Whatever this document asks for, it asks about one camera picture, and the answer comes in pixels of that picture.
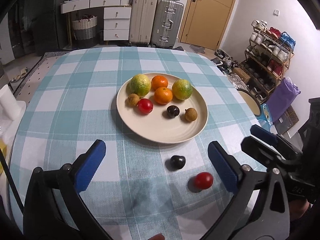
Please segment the person right hand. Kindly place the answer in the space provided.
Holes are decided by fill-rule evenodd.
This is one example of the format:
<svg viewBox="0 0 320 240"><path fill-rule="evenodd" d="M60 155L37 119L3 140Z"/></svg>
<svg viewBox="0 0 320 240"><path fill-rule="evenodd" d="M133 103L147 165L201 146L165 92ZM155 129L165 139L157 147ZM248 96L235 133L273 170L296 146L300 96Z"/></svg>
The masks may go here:
<svg viewBox="0 0 320 240"><path fill-rule="evenodd" d="M309 208L307 199L297 199L289 202L290 220L300 219Z"/></svg>

